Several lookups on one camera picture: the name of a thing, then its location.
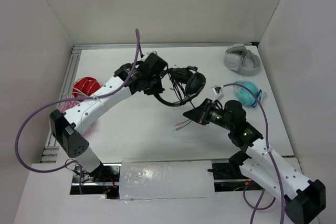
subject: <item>white wall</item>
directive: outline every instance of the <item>white wall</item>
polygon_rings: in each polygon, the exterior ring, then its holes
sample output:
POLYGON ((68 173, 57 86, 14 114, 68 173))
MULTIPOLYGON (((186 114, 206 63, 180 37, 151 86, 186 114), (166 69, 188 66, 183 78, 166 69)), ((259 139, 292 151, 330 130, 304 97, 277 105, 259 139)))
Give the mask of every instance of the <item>white wall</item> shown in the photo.
MULTIPOLYGON (((14 155, 16 132, 38 106, 54 100, 71 42, 43 0, 0 0, 0 216, 13 223, 28 171, 14 155)), ((45 111, 24 131, 20 152, 38 162, 48 130, 45 111)))
POLYGON ((279 0, 46 0, 75 44, 260 41, 279 0))
POLYGON ((321 223, 336 206, 336 0, 280 0, 259 45, 303 171, 327 187, 321 223))

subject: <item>red object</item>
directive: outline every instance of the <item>red object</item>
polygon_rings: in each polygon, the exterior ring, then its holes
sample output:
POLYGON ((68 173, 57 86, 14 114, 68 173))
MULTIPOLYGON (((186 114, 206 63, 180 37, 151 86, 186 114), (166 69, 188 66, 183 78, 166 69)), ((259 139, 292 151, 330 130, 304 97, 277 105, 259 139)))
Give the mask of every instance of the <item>red object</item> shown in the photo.
POLYGON ((73 85, 72 95, 74 97, 78 97, 79 95, 81 95, 80 93, 82 93, 82 95, 85 94, 87 96, 90 96, 100 88, 101 85, 95 78, 84 77, 76 81, 76 83, 73 85))

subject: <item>white headphones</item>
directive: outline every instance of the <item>white headphones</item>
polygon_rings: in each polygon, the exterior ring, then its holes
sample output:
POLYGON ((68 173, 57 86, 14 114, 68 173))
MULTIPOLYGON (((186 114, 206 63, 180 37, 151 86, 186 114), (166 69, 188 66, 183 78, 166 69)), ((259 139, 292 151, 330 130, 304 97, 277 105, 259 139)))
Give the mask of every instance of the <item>white headphones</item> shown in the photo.
POLYGON ((224 64, 229 70, 245 75, 255 74, 261 66, 259 57, 247 50, 244 44, 229 46, 225 51, 224 64))

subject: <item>white tabletop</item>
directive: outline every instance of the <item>white tabletop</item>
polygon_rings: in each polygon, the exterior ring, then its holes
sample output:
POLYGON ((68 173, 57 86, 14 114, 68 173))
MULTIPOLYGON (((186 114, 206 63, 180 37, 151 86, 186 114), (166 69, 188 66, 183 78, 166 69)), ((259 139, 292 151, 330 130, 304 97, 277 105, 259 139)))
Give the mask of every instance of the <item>white tabletop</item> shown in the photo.
MULTIPOLYGON (((254 46, 248 46, 258 55, 254 46)), ((239 75, 224 66, 226 47, 165 47, 143 48, 144 53, 157 51, 170 67, 197 66, 206 77, 206 86, 194 99, 195 106, 205 98, 213 99, 211 87, 234 82, 239 75)), ((134 48, 112 48, 83 50, 81 52, 76 79, 91 76, 105 83, 122 64, 133 62, 134 48)), ((267 92, 262 102, 269 122, 271 145, 282 156, 293 155, 264 68, 246 80, 254 82, 267 92)), ((166 91, 162 97, 176 101, 170 90, 168 78, 163 79, 166 91)), ((225 89, 224 104, 235 99, 232 87, 225 89)), ((183 112, 190 110, 190 104, 179 108, 164 106, 153 96, 137 93, 122 101, 103 115, 85 137, 103 163, 132 161, 173 161, 192 159, 229 158, 238 151, 227 136, 228 131, 216 125, 201 126, 191 123, 180 131, 173 131, 174 125, 185 121, 183 112)), ((247 120, 263 135, 265 121, 259 108, 245 108, 247 120)))
MULTIPOLYGON (((57 164, 34 164, 34 168, 50 169, 66 160, 60 151, 57 164)), ((300 169, 295 158, 286 160, 300 169)), ((246 205, 241 191, 216 193, 214 197, 191 199, 110 200, 103 195, 69 195, 72 172, 63 169, 51 174, 30 172, 21 197, 14 224, 65 223, 160 223, 160 224, 248 224, 252 209, 246 205)), ((253 204, 260 191, 248 191, 253 204)), ((260 206, 270 203, 265 193, 260 206)), ((280 203, 259 211, 254 223, 278 224, 280 203)), ((292 223, 285 217, 285 223, 292 223)))

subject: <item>purple cable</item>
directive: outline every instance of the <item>purple cable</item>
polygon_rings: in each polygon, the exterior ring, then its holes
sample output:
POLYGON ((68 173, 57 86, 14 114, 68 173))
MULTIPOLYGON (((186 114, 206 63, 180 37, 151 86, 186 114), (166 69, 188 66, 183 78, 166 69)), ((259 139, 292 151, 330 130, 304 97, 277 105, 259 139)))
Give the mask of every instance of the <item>purple cable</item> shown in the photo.
MULTIPOLYGON (((115 93, 119 92, 126 85, 126 83, 130 80, 130 78, 131 78, 131 76, 132 76, 132 74, 133 74, 133 72, 135 70, 135 67, 137 65, 136 62, 138 60, 138 54, 139 54, 139 48, 140 48, 140 34, 139 34, 139 30, 138 29, 135 30, 135 34, 136 34, 137 49, 136 49, 136 52, 135 52, 135 58, 134 58, 134 62, 133 62, 131 71, 129 72, 127 78, 125 79, 125 81, 123 82, 122 85, 120 85, 116 90, 112 91, 111 93, 98 96, 99 99, 109 97, 109 96, 114 95, 115 93)), ((36 115, 38 112, 44 110, 45 108, 50 107, 50 106, 55 105, 55 104, 58 104, 58 103, 61 103, 61 102, 80 101, 80 100, 92 100, 92 99, 93 99, 93 97, 76 97, 76 98, 62 99, 62 100, 59 100, 59 101, 47 103, 46 105, 43 105, 41 108, 37 109, 32 114, 30 114, 26 118, 26 120, 22 123, 21 127, 19 128, 19 130, 17 132, 16 138, 15 138, 15 144, 14 144, 14 146, 15 146, 14 147, 14 149, 15 149, 15 155, 16 155, 17 160, 20 162, 20 164, 23 167, 25 167, 26 169, 28 169, 28 170, 30 170, 32 172, 36 172, 36 173, 52 173, 52 172, 56 172, 58 170, 61 170, 61 169, 65 168, 66 166, 68 166, 68 165, 70 165, 72 163, 75 163, 76 161, 72 161, 72 162, 70 162, 68 164, 65 164, 65 165, 62 165, 62 166, 60 166, 58 168, 54 168, 54 169, 50 169, 50 170, 39 170, 39 169, 35 169, 35 168, 30 167, 29 165, 27 165, 23 161, 23 159, 20 156, 19 150, 18 150, 20 135, 21 135, 24 127, 26 126, 26 124, 29 122, 29 120, 32 119, 32 117, 34 115, 36 115)))
MULTIPOLYGON (((248 184, 245 188, 244 188, 244 191, 243 191, 243 198, 244 198, 244 201, 246 202, 246 204, 251 207, 251 208, 255 208, 256 206, 252 206, 252 204, 250 202, 248 202, 247 198, 246 198, 246 190, 251 186, 253 185, 254 183, 251 183, 251 184, 248 184)), ((269 209, 271 206, 273 206, 274 202, 275 202, 275 197, 273 198, 272 202, 267 206, 267 207, 261 207, 261 208, 257 208, 258 211, 264 211, 264 210, 267 210, 269 209)))
POLYGON ((79 193, 82 195, 83 192, 82 192, 82 166, 80 164, 79 165, 79 193))
MULTIPOLYGON (((264 116, 264 119, 265 119, 265 127, 266 127, 266 136, 265 136, 265 142, 266 142, 266 148, 269 149, 269 139, 268 139, 268 120, 267 120, 267 116, 266 116, 266 113, 265 113, 265 110, 264 110, 264 107, 261 105, 261 102, 259 101, 259 99, 256 97, 255 94, 253 94, 253 92, 251 90, 249 90, 247 87, 245 87, 244 85, 242 84, 239 84, 239 83, 229 83, 229 84, 225 84, 222 86, 222 88, 224 87, 228 87, 228 86, 240 86, 244 89, 246 89, 253 97, 254 99, 256 99, 257 103, 259 104, 260 106, 260 109, 263 113, 263 116, 264 116)), ((269 152, 268 153, 273 165, 274 165, 274 169, 275 169, 275 172, 277 174, 277 177, 278 177, 278 181, 279 181, 279 186, 280 186, 280 194, 281 194, 281 218, 280 218, 280 224, 283 224, 284 220, 285 220, 285 193, 284 193, 284 187, 283 187, 283 184, 282 184, 282 180, 281 180, 281 175, 280 175, 280 172, 279 172, 279 168, 277 166, 277 163, 275 162, 275 159, 272 155, 272 152, 269 152)))
POLYGON ((254 209, 253 209, 253 212, 252 212, 252 215, 251 215, 251 219, 250 219, 250 224, 253 224, 254 216, 256 215, 258 206, 259 206, 261 200, 263 199, 264 193, 265 193, 265 189, 262 189, 261 194, 260 194, 260 197, 259 197, 259 199, 258 199, 258 201, 257 201, 257 203, 256 203, 256 206, 255 206, 254 209))

